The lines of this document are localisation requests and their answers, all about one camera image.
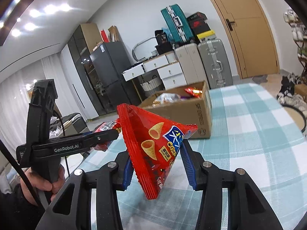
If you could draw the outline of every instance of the wooden door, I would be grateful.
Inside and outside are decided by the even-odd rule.
[[[257,0],[211,0],[223,22],[241,78],[279,71],[268,22]]]

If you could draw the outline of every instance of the curtain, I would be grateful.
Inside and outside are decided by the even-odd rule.
[[[22,70],[0,84],[0,139],[16,158],[16,148],[26,143],[30,98]]]
[[[59,54],[55,53],[53,55],[47,56],[41,59],[41,63],[46,79],[54,79],[56,91],[58,94],[56,105],[58,106],[62,116],[67,116],[72,113],[80,113],[83,118],[86,119],[70,91],[60,63]]]

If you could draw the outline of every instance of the checkered tablecloth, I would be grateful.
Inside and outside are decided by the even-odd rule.
[[[210,96],[211,138],[190,140],[192,149],[219,168],[244,168],[283,228],[292,230],[307,209],[307,144],[302,133],[276,99],[257,84],[210,90]],[[120,136],[107,152],[91,153],[80,168],[99,169],[125,149]],[[128,189],[118,192],[122,225],[125,229],[194,229],[201,195],[189,186],[178,155],[158,199],[145,198],[135,174]],[[222,229],[227,229],[227,200],[224,190]]]

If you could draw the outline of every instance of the metal screw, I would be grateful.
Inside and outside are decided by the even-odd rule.
[[[108,167],[109,168],[114,168],[116,166],[116,162],[109,162]]]
[[[210,168],[212,166],[212,163],[209,162],[209,161],[204,161],[203,166],[206,167],[206,168]]]
[[[245,170],[240,168],[240,169],[237,170],[237,173],[239,175],[244,175],[245,174]]]
[[[77,169],[74,171],[75,175],[81,175],[82,174],[82,170],[81,169]]]

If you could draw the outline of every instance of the human hand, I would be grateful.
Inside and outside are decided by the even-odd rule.
[[[49,181],[42,178],[39,174],[33,172],[31,168],[29,168],[25,172],[27,178],[29,179],[30,183],[32,184],[34,188],[37,188],[42,191],[52,191],[51,200],[55,198],[56,194],[59,192],[60,188],[65,183],[64,173],[65,173],[64,167],[60,165],[59,166],[59,179],[54,183],[50,183]],[[24,183],[22,179],[20,179],[20,185],[21,185],[23,195],[27,199],[27,201],[37,206],[33,196],[31,195],[30,191],[28,190],[26,184]]]

